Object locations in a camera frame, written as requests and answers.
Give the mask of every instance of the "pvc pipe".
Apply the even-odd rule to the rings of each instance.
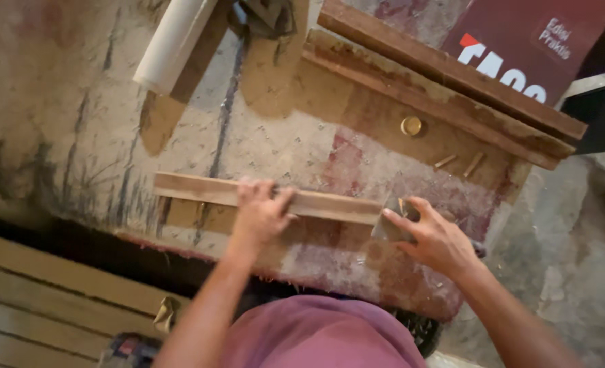
[[[156,92],[173,90],[218,0],[172,0],[133,80]]]

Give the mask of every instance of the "stained work surface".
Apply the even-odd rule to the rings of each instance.
[[[166,3],[0,1],[0,196],[185,256],[223,254],[235,209],[151,195],[157,170],[274,178],[383,201],[392,183],[493,244],[529,165],[446,124],[400,133],[411,107],[300,61],[320,4],[297,1],[298,34],[248,45],[221,0],[170,97],[132,81]],[[484,161],[462,177],[472,157]],[[434,170],[433,164],[458,159]],[[304,219],[257,273],[448,320],[443,276],[370,239],[370,227]]]

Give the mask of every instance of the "hand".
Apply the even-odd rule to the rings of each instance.
[[[385,208],[384,217],[401,230],[412,233],[417,244],[395,242],[414,259],[455,280],[480,264],[468,237],[454,223],[444,219],[429,202],[419,197],[407,201],[421,213],[417,223]]]
[[[296,190],[283,188],[271,198],[275,181],[239,180],[239,212],[234,222],[228,254],[250,264],[257,260],[262,249],[279,236],[297,216],[287,213]]]

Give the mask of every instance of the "round gold button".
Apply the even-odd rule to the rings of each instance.
[[[421,128],[423,127],[423,122],[418,117],[406,117],[400,124],[400,130],[406,136],[415,136],[420,133]]]

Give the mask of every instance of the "sanding block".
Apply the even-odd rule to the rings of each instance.
[[[406,199],[400,197],[392,190],[384,202],[383,208],[388,208],[389,210],[397,213],[399,216],[406,218],[413,222],[419,222],[421,220],[421,214],[416,210]],[[445,219],[450,222],[454,222],[454,215],[451,213],[441,213]],[[373,227],[370,236],[373,239],[379,240],[387,240],[388,242],[400,242],[405,241],[409,243],[416,243],[416,239],[409,232],[401,230],[399,227],[394,225],[392,222],[388,220],[388,218],[384,217],[381,213],[378,217],[377,222],[375,222],[375,226]],[[475,254],[481,259],[486,257],[486,248],[477,240],[470,239],[470,244],[475,250]]]

